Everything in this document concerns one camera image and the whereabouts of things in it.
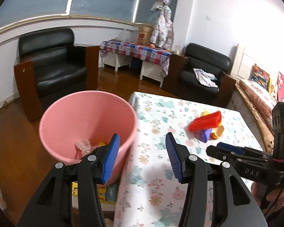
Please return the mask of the person's right hand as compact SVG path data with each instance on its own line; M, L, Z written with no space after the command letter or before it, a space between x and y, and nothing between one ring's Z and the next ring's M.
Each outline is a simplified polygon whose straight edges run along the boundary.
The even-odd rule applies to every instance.
M257 193L257 188L258 185L256 182L254 182L251 186L251 193L257 201L258 205L261 205L260 198L258 197L259 194ZM267 211L265 213L266 217L272 215L274 212L277 212L284 207L284 190L282 190L281 193L280 190L281 189L275 189L267 195L266 200L275 203L275 205L271 208L270 211Z

